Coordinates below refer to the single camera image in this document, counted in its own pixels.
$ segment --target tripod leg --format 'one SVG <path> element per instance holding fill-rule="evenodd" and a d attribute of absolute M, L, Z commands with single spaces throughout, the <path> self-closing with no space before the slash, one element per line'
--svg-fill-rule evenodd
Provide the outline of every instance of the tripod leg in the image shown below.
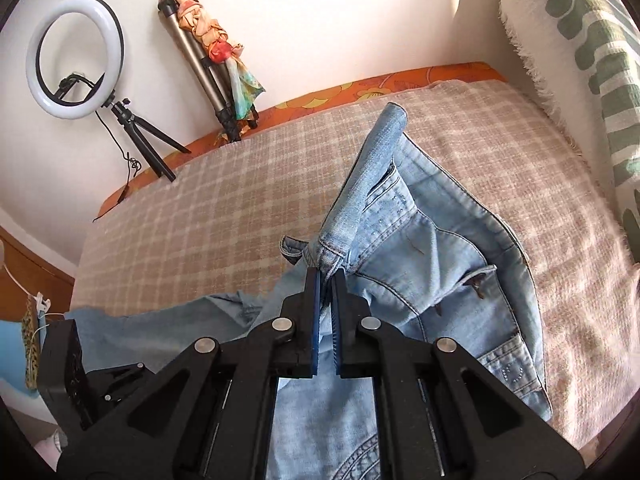
<path fill-rule="evenodd" d="M 142 135 L 136 124 L 127 122 L 123 126 L 140 154 L 145 157 L 151 169 L 156 172 L 158 178 L 165 175 L 169 181 L 173 182 L 175 180 L 175 173 L 164 163 L 162 157 L 158 155 L 158 152 L 156 152 L 153 146 L 149 144 L 149 141 L 145 139 L 145 136 Z"/>
<path fill-rule="evenodd" d="M 229 142 L 238 142 L 240 139 L 240 130 L 238 130 L 238 122 L 236 121 L 236 111 L 233 105 L 226 106 L 220 111 L 216 111 L 216 117 L 222 124 Z"/>
<path fill-rule="evenodd" d="M 155 126 L 153 126 L 153 124 L 145 121 L 142 117 L 138 117 L 137 115 L 134 115 L 133 121 L 139 126 L 141 126 L 142 128 L 144 128 L 146 131 L 148 131 L 151 135 L 162 140 L 162 142 L 166 142 L 169 146 L 171 146 L 172 148 L 175 148 L 179 152 L 191 153 L 191 150 L 185 148 L 183 145 L 180 144 L 180 142 L 176 142 L 167 134 L 162 133 Z"/>

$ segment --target black cable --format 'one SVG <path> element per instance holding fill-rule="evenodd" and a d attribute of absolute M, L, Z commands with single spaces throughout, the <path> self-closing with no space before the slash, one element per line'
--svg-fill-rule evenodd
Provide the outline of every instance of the black cable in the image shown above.
<path fill-rule="evenodd" d="M 140 164 L 139 160 L 137 160 L 136 158 L 133 158 L 132 156 L 129 156 L 129 152 L 127 152 L 127 154 L 125 155 L 125 152 L 122 149 L 122 146 L 120 146 L 120 143 L 113 136 L 113 133 L 111 133 L 111 129 L 102 120 L 102 117 L 100 117 L 100 114 L 98 113 L 98 110 L 96 110 L 94 113 L 95 113 L 95 116 L 98 117 L 98 120 L 102 123 L 102 126 L 104 126 L 106 128 L 106 130 L 109 132 L 109 135 L 111 136 L 111 139 L 113 139 L 113 142 L 115 142 L 116 146 L 120 149 L 120 153 L 122 154 L 122 158 L 127 161 L 127 183 L 125 184 L 124 188 L 122 189 L 122 193 L 118 197 L 118 201 L 112 207 L 107 209 L 107 211 L 105 211 L 101 215 L 98 215 L 96 218 L 94 218 L 92 220 L 92 223 L 95 222 L 98 218 L 102 218 L 104 215 L 106 215 L 109 211 L 111 211 L 114 207 L 116 207 L 120 202 L 122 202 L 126 198 L 127 191 L 129 191 L 129 182 L 131 180 L 131 170 L 133 170 L 133 178 L 135 178 L 136 175 L 138 174 L 138 172 L 142 169 L 142 164 Z"/>
<path fill-rule="evenodd" d="M 61 89 L 64 88 L 64 90 L 65 90 L 65 91 L 62 92 L 60 97 L 64 97 L 64 95 L 67 92 L 69 92 L 69 90 L 71 90 L 71 87 L 77 81 L 80 81 L 80 82 L 84 83 L 89 88 L 94 88 L 95 87 L 95 83 L 93 81 L 85 78 L 83 75 L 73 73 L 73 74 L 69 75 L 68 77 L 64 78 L 60 82 L 60 88 Z M 98 120 L 100 121 L 102 126 L 104 126 L 105 129 L 108 131 L 109 135 L 111 136 L 111 139 L 113 139 L 113 142 L 116 143 L 116 146 L 118 147 L 118 149 L 120 150 L 120 153 L 122 154 L 122 158 L 127 161 L 127 183 L 125 184 L 124 188 L 122 189 L 122 193 L 118 197 L 118 201 L 115 203 L 115 205 L 110 207 L 109 209 L 107 209 L 107 211 L 105 211 L 101 215 L 99 215 L 96 218 L 94 218 L 92 220 L 92 223 L 95 222 L 98 218 L 101 218 L 104 215 L 106 215 L 109 211 L 111 211 L 111 209 L 116 207 L 120 202 L 122 202 L 127 197 L 127 191 L 129 191 L 129 182 L 131 181 L 131 170 L 133 170 L 133 178 L 135 178 L 136 175 L 138 174 L 138 172 L 142 169 L 142 164 L 140 164 L 139 160 L 137 160 L 136 158 L 133 158 L 132 156 L 130 156 L 129 152 L 127 152 L 125 154 L 124 150 L 122 149 L 122 146 L 120 145 L 118 140 L 115 138 L 115 136 L 111 132 L 111 129 L 107 126 L 107 123 L 105 123 L 104 120 L 102 120 L 102 117 L 100 117 L 100 114 L 98 113 L 98 110 L 96 110 L 94 113 L 95 113 L 95 116 L 98 117 Z"/>

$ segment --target wooden cabinet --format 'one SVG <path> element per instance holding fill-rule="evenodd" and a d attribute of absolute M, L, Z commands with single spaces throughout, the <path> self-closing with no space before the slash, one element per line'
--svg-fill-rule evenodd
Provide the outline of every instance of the wooden cabinet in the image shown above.
<path fill-rule="evenodd" d="M 74 279 L 43 260 L 0 227 L 4 242 L 4 262 L 20 284 L 31 294 L 41 292 L 51 300 L 50 312 L 66 312 L 71 304 Z M 26 295 L 0 267 L 0 319 L 20 321 Z"/>

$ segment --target bed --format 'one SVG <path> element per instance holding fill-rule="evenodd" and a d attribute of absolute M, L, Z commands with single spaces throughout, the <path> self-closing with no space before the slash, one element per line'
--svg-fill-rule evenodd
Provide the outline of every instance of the bed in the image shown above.
<path fill-rule="evenodd" d="M 622 464 L 640 427 L 640 269 L 566 131 L 483 63 L 313 92 L 263 111 L 242 143 L 212 132 L 191 155 L 171 154 L 174 183 L 147 171 L 124 202 L 117 190 L 100 208 L 72 308 L 121 316 L 236 288 L 266 293 L 288 265 L 280 237 L 318 230 L 389 100 L 408 109 L 408 135 L 522 240 L 543 316 L 553 427 L 586 462 Z"/>

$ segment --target blue fabric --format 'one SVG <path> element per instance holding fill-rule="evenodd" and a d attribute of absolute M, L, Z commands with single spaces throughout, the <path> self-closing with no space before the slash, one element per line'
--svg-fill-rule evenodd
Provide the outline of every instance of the blue fabric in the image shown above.
<path fill-rule="evenodd" d="M 213 295 L 126 318 L 73 311 L 88 369 L 143 361 L 158 369 L 194 339 L 224 341 L 276 317 L 304 287 L 339 268 L 350 292 L 405 335 L 450 336 L 545 419 L 542 327 L 529 267 L 508 226 L 403 134 L 405 111 L 388 104 L 318 236 L 281 243 L 294 267 L 266 298 Z M 332 355 L 329 294 L 320 320 L 319 372 L 281 380 L 268 476 L 367 479 L 380 474 L 369 379 L 341 380 Z"/>
<path fill-rule="evenodd" d="M 38 336 L 40 337 L 40 347 L 44 342 L 45 328 L 44 314 L 38 312 Z M 25 371 L 27 357 L 22 341 L 22 323 L 17 321 L 0 320 L 0 378 L 9 383 L 15 390 L 26 394 L 31 398 L 36 398 L 40 394 L 37 390 L 27 388 L 25 382 Z"/>

